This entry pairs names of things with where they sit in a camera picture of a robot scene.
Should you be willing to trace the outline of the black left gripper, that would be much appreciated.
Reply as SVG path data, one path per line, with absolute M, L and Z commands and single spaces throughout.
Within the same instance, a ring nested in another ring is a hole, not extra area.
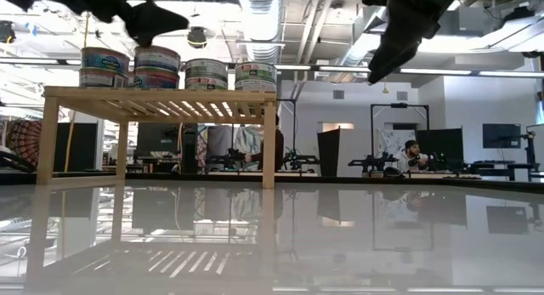
M 72 12 L 89 12 L 97 19 L 111 23 L 114 16 L 125 20 L 127 34 L 140 46 L 148 48 L 153 39 L 171 31 L 185 30 L 189 21 L 182 15 L 157 6 L 153 0 L 144 0 L 131 6 L 128 0 L 54 0 Z

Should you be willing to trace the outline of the wooden slatted shelf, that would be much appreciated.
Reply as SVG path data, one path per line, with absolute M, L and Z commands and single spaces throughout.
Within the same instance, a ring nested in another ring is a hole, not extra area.
M 84 184 L 114 184 L 126 177 L 128 125 L 131 122 L 261 124 L 264 130 L 262 183 L 275 187 L 276 94 L 271 91 L 169 88 L 96 88 L 47 86 L 37 184 L 55 189 Z M 54 152 L 59 108 L 65 107 L 119 125 L 114 176 L 55 178 Z

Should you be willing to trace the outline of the black partition screen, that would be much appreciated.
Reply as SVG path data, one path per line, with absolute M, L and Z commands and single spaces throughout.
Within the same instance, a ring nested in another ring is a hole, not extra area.
M 464 166 L 461 128 L 422 130 L 416 132 L 420 151 L 428 155 L 430 171 L 458 171 Z

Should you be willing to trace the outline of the black background monitor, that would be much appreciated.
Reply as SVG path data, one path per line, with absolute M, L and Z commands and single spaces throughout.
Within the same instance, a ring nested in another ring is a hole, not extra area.
M 136 156 L 152 156 L 153 152 L 176 153 L 178 138 L 178 124 L 140 122 L 134 154 Z

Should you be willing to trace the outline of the person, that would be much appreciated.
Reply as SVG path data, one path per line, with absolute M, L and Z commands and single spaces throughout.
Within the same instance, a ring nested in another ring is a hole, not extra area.
M 281 170 L 283 165 L 284 135 L 279 129 L 280 118 L 275 116 L 275 171 Z M 245 162 L 258 162 L 258 169 L 263 168 L 264 143 L 261 143 L 261 151 L 257 154 L 245 154 Z
M 397 168 L 403 172 L 420 172 L 428 168 L 428 156 L 421 153 L 419 144 L 411 139 L 405 142 L 405 148 L 396 156 Z

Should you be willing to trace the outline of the black standing panel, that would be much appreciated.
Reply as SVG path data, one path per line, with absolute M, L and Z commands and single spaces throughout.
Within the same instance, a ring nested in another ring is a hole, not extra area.
M 317 134 L 320 173 L 322 177 L 336 177 L 339 155 L 340 130 Z

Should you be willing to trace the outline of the black ceiling device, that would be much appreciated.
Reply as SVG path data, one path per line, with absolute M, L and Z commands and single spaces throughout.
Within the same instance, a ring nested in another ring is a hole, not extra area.
M 9 20 L 0 20 L 0 43 L 10 44 L 16 39 L 13 30 L 13 22 Z

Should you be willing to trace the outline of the black background table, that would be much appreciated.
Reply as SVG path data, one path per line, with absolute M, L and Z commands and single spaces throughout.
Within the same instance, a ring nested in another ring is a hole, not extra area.
M 503 177 L 508 181 L 516 180 L 516 170 L 525 170 L 527 179 L 544 179 L 544 171 L 538 171 L 539 164 L 516 163 L 512 161 L 478 161 L 467 165 L 468 171 L 481 177 Z

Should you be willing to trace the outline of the black tripod stand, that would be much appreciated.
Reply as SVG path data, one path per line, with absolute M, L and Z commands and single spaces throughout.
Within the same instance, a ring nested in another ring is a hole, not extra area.
M 527 142 L 527 146 L 525 147 L 527 163 L 534 166 L 536 164 L 535 145 L 534 145 L 535 133 L 528 131 L 526 134 L 523 135 L 523 138 Z

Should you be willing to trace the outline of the patterned red tapestry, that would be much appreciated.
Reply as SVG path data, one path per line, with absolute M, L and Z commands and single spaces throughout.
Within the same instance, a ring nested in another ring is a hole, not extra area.
M 41 121 L 16 120 L 6 124 L 4 145 L 20 159 L 22 167 L 30 173 L 37 168 L 41 132 Z

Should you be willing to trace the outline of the silver spiral air duct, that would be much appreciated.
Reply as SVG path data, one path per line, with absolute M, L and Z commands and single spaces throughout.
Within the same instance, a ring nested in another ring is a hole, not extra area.
M 283 0 L 239 0 L 250 61 L 276 64 L 280 60 Z
M 373 55 L 380 44 L 381 35 L 386 31 L 388 23 L 386 8 L 383 6 L 367 6 L 372 12 L 360 22 L 362 28 L 347 53 L 337 62 L 340 66 L 358 66 L 368 55 Z

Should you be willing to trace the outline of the black rectangular frame stand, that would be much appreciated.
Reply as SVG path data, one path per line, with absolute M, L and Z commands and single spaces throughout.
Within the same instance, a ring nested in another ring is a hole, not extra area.
M 374 113 L 374 109 L 376 107 L 381 107 L 382 109 L 377 112 L 376 114 Z M 375 138 L 374 138 L 374 133 L 375 133 L 375 126 L 374 126 L 374 121 L 375 121 L 375 118 L 377 115 L 380 114 L 380 112 L 384 109 L 384 108 L 391 108 L 391 109 L 407 109 L 407 108 L 412 108 L 414 111 L 416 111 L 417 113 L 419 113 L 426 121 L 426 130 L 430 130 L 430 108 L 429 108 L 429 105 L 411 105 L 411 104 L 407 104 L 405 102 L 400 102 L 400 103 L 391 103 L 391 104 L 370 104 L 370 113 L 371 113 L 371 148 L 372 148 L 372 155 L 374 156 L 375 155 L 375 151 L 374 151 L 374 146 L 375 146 Z M 423 108 L 425 110 L 425 114 L 423 115 L 418 109 L 419 108 Z

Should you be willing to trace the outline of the white wall poster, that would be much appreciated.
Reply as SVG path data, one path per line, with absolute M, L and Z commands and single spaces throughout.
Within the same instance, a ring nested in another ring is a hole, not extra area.
M 404 149 L 408 140 L 415 140 L 416 132 L 414 130 L 389 130 L 378 129 L 375 142 L 375 150 L 378 155 L 383 152 L 397 157 Z

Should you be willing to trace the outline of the dark wall monitor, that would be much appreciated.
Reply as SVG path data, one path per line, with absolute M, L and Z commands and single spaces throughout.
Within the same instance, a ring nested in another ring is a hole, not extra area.
M 482 125 L 485 149 L 519 149 L 521 126 L 519 124 L 485 123 Z

